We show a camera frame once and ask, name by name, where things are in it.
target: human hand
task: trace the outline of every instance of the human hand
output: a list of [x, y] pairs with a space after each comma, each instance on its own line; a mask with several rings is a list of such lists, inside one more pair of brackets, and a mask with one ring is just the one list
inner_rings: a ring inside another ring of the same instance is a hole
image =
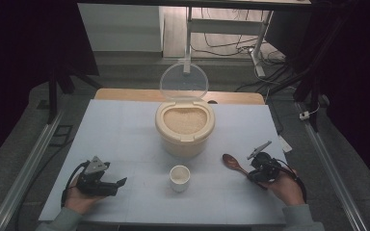
[[260, 185], [271, 190], [280, 200], [286, 205], [301, 205], [305, 204], [303, 200], [303, 192], [300, 186], [287, 173], [281, 171], [274, 182], [263, 183]]
[[103, 199], [105, 196], [90, 196], [81, 193], [79, 189], [76, 188], [78, 178], [79, 175], [74, 177], [68, 188], [65, 207], [84, 215], [96, 201]]

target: rice cooker lid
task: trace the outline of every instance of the rice cooker lid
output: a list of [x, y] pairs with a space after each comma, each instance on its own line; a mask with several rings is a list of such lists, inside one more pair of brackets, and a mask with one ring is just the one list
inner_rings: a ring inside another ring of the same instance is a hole
[[164, 72], [160, 81], [160, 91], [169, 100], [198, 100], [208, 89], [205, 72], [195, 64], [190, 64], [189, 73], [184, 72], [184, 64], [174, 64]]

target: white wall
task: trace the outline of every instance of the white wall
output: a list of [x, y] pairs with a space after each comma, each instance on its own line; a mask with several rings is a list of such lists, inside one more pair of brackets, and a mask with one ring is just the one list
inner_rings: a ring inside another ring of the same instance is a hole
[[78, 6], [92, 51], [162, 51], [164, 14], [160, 7]]

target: small white cup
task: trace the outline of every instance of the small white cup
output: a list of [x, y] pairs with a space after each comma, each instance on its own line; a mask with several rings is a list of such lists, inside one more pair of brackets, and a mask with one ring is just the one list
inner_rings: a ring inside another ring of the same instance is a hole
[[185, 166], [175, 166], [170, 172], [171, 188], [181, 193], [188, 189], [189, 179], [191, 178], [191, 172]]

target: white tabletop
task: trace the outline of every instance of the white tabletop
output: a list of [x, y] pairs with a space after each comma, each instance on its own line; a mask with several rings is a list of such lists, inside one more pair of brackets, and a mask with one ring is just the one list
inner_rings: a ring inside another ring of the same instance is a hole
[[[160, 103], [92, 100], [40, 220], [53, 220], [61, 210], [62, 190], [73, 170], [93, 156], [110, 162], [101, 178], [117, 182], [128, 177], [116, 196], [95, 204], [85, 221], [119, 224], [283, 224], [284, 204], [271, 192], [251, 183], [241, 172], [224, 166], [224, 153], [247, 171], [247, 156], [272, 141], [264, 151], [285, 161], [266, 105], [212, 105], [216, 126], [206, 149], [193, 159], [168, 154], [154, 125]], [[170, 169], [191, 171], [187, 191], [170, 188]]]

